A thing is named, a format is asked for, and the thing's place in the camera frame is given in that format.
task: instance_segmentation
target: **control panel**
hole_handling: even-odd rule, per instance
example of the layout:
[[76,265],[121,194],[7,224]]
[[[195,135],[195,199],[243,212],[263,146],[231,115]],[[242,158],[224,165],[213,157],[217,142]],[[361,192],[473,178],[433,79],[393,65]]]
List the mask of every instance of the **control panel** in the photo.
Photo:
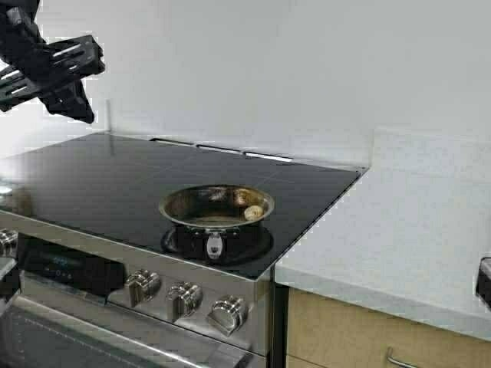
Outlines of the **control panel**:
[[124,265],[41,239],[19,234],[18,263],[23,270],[99,297],[124,287]]

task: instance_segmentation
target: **black cooktop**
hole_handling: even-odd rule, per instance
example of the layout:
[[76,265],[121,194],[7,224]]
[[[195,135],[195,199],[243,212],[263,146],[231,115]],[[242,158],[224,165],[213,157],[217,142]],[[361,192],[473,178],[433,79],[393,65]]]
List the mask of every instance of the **black cooktop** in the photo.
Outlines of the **black cooktop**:
[[271,249],[241,264],[213,265],[254,280],[358,176],[357,172],[98,133],[1,160],[3,186],[15,183],[21,199],[14,208],[8,200],[0,208],[164,253],[162,239],[173,226],[159,212],[165,196],[191,186],[257,188],[275,199],[275,211],[263,222],[273,238]]

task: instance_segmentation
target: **silver knob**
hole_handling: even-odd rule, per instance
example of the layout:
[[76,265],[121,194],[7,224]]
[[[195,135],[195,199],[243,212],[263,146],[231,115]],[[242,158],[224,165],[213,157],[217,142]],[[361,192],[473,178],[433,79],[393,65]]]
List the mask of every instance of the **silver knob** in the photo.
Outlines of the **silver knob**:
[[166,297],[167,319],[175,322],[193,314],[201,304],[203,290],[198,285],[185,283],[172,286]]
[[0,230],[0,257],[15,257],[18,233],[4,228]]
[[247,307],[244,300],[229,295],[215,302],[206,320],[228,337],[246,322],[246,318]]
[[132,274],[124,285],[131,307],[150,301],[159,291],[161,284],[160,277],[155,272],[139,270]]

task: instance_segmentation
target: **digital display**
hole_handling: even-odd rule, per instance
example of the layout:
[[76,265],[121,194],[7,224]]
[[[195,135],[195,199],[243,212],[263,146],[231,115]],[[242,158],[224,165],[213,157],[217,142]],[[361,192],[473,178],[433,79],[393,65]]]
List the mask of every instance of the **digital display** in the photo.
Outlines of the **digital display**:
[[82,262],[73,258],[63,257],[61,255],[53,255],[50,253],[45,253],[43,251],[39,252],[39,255],[45,261],[49,261],[53,265],[57,265],[61,268],[80,268],[82,266]]

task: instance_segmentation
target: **wooden cabinet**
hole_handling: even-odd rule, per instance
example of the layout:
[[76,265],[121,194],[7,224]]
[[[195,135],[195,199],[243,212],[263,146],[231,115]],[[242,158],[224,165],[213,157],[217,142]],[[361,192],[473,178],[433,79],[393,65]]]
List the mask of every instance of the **wooden cabinet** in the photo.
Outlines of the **wooden cabinet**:
[[290,368],[488,368],[491,343],[399,317],[290,290]]

